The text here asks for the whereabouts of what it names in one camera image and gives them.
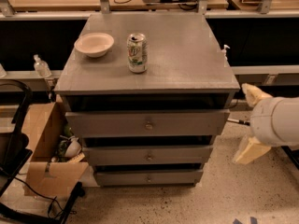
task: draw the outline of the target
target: gray cabinet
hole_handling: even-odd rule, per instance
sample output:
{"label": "gray cabinet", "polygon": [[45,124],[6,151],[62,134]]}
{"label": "gray cabinet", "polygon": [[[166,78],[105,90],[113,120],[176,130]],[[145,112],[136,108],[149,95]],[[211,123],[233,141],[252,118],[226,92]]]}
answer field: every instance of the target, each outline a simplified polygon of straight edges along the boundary
{"label": "gray cabinet", "polygon": [[[134,31],[149,41],[149,70],[138,75],[126,64]],[[112,35],[112,50],[97,59],[73,50],[55,91],[98,185],[199,182],[239,90],[205,18],[97,14],[82,34],[91,32]]]}

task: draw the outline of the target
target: wooden desk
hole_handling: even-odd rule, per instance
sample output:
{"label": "wooden desk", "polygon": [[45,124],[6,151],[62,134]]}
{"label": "wooden desk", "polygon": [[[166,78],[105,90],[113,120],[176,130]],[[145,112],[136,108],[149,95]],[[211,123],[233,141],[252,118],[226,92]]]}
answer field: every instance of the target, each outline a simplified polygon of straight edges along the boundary
{"label": "wooden desk", "polygon": [[[178,5],[160,4],[146,5],[143,0],[132,0],[127,4],[116,4],[109,0],[111,10],[140,10],[140,9],[179,9]],[[100,0],[9,0],[16,11],[82,11],[100,10]],[[207,8],[228,7],[226,0],[208,0]]]}
{"label": "wooden desk", "polygon": [[[228,0],[236,9],[256,10],[258,4],[242,3],[240,0]],[[299,0],[272,0],[271,9],[299,9]]]}

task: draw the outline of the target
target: cabinet top surface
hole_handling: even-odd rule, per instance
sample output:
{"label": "cabinet top surface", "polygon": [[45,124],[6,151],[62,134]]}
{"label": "cabinet top surface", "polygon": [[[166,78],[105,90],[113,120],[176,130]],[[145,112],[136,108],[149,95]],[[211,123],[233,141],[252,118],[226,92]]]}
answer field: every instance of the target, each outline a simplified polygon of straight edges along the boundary
{"label": "cabinet top surface", "polygon": [[[182,12],[94,14],[81,35],[107,33],[114,45],[105,56],[89,58],[75,49],[55,91],[64,95],[102,93],[237,91],[239,85],[204,16]],[[148,40],[146,72],[127,64],[126,40],[140,32]]]}

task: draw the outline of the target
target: concrete floor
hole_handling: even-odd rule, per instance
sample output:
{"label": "concrete floor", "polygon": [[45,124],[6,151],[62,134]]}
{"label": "concrete floor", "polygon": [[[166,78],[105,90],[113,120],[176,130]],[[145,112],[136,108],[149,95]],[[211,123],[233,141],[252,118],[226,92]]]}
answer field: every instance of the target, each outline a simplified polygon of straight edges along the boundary
{"label": "concrete floor", "polygon": [[[249,116],[247,106],[238,105],[232,109],[230,118]],[[77,213],[70,215],[67,223],[299,223],[299,170],[280,147],[251,164],[232,163],[248,128],[230,122],[225,125],[195,187],[98,188],[93,187],[93,176],[87,172],[82,178],[85,196],[77,199],[73,208]],[[49,206],[41,198],[24,197],[22,184],[17,181],[0,201],[13,209],[43,216]],[[14,222],[0,218],[0,223]]]}

